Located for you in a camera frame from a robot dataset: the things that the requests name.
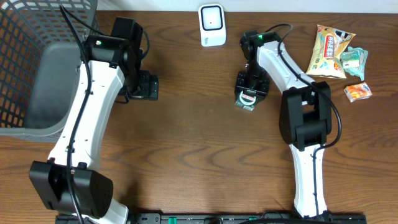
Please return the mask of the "orange snack packet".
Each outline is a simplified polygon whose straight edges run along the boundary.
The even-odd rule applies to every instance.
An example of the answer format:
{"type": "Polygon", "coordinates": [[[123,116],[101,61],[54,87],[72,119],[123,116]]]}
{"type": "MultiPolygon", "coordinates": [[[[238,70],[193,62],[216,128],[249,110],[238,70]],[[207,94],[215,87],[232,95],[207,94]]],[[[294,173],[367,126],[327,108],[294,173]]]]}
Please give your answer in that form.
{"type": "Polygon", "coordinates": [[[366,82],[346,86],[343,91],[351,103],[356,100],[370,98],[373,95],[366,82]]]}

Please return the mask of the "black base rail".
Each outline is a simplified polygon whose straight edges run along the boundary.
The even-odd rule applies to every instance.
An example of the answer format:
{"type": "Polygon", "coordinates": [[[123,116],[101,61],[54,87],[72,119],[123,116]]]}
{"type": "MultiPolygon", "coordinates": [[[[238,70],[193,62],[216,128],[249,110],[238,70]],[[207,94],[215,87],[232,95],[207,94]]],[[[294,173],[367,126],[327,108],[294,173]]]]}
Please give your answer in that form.
{"type": "Polygon", "coordinates": [[[161,215],[141,213],[131,215],[127,224],[286,224],[286,223],[324,223],[324,224],[367,224],[364,215],[330,215],[320,220],[301,219],[288,213],[265,213],[263,215],[161,215]]]}

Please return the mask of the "cream snack bag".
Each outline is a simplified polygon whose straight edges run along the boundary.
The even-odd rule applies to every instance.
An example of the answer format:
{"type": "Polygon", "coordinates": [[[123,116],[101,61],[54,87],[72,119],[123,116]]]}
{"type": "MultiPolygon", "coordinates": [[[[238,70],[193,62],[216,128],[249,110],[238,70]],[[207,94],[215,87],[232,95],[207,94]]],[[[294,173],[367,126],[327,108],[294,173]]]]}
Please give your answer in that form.
{"type": "Polygon", "coordinates": [[[307,75],[345,79],[346,75],[341,63],[341,54],[356,36],[333,27],[317,25],[317,35],[307,75]]]}

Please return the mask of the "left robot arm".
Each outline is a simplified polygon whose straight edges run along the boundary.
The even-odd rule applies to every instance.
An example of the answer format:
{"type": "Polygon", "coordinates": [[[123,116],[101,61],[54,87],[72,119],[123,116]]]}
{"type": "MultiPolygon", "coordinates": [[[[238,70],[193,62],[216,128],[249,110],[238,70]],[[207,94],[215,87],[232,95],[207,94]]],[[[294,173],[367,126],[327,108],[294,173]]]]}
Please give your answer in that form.
{"type": "Polygon", "coordinates": [[[158,76],[141,67],[146,38],[134,19],[117,17],[110,35],[90,35],[80,44],[80,79],[64,129],[48,159],[34,161],[29,171],[44,206],[64,213],[67,222],[128,221],[128,207],[113,197],[113,181],[99,172],[100,154],[117,96],[158,98],[158,76]]]}

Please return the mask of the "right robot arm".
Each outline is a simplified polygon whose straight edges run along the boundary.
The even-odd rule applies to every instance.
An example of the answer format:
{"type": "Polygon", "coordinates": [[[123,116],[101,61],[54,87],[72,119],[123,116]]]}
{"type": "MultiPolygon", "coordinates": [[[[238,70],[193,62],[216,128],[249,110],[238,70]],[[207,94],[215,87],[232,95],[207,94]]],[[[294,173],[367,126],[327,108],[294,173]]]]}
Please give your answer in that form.
{"type": "Polygon", "coordinates": [[[323,219],[322,147],[331,132],[330,87],[300,69],[276,32],[245,32],[239,44],[247,64],[236,79],[236,105],[252,111],[275,83],[282,94],[279,131],[294,158],[295,211],[300,218],[323,219]]]}

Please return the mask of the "white barcode scanner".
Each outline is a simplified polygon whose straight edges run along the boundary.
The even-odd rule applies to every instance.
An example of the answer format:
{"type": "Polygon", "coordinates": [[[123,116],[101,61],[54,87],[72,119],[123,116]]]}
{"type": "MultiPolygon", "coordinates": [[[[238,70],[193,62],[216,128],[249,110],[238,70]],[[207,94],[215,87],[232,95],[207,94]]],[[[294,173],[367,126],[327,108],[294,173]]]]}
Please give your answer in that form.
{"type": "Polygon", "coordinates": [[[226,43],[224,8],[220,4],[205,4],[198,9],[200,38],[203,47],[215,47],[226,43]]]}

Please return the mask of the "green Zam-Buk ointment box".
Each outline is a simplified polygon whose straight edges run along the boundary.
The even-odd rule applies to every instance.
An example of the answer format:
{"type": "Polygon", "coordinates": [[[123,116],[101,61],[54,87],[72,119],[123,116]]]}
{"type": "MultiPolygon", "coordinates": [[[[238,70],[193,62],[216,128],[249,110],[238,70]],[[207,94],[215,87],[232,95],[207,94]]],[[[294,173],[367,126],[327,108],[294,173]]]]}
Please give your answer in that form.
{"type": "Polygon", "coordinates": [[[244,94],[243,91],[240,91],[236,97],[235,105],[248,110],[253,111],[255,106],[257,105],[257,97],[249,96],[244,94]]]}

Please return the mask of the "grey plastic mesh basket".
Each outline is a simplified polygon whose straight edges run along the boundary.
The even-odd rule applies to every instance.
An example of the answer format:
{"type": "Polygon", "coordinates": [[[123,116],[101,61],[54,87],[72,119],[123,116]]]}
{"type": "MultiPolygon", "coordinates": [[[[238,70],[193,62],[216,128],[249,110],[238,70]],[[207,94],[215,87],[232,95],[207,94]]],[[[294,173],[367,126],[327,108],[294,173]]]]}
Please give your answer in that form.
{"type": "Polygon", "coordinates": [[[97,0],[1,1],[1,135],[55,142],[75,97],[80,51],[59,7],[80,40],[98,28],[97,0]]]}

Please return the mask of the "teal white tissue packet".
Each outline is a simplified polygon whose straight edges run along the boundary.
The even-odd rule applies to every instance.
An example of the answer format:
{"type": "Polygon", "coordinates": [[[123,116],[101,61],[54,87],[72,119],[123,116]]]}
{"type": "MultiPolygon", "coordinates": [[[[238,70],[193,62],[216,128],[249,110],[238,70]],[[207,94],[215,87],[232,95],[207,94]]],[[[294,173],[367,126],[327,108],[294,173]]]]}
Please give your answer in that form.
{"type": "Polygon", "coordinates": [[[341,54],[344,70],[352,76],[359,77],[362,82],[365,78],[367,58],[368,51],[359,47],[348,47],[347,51],[341,54]]]}

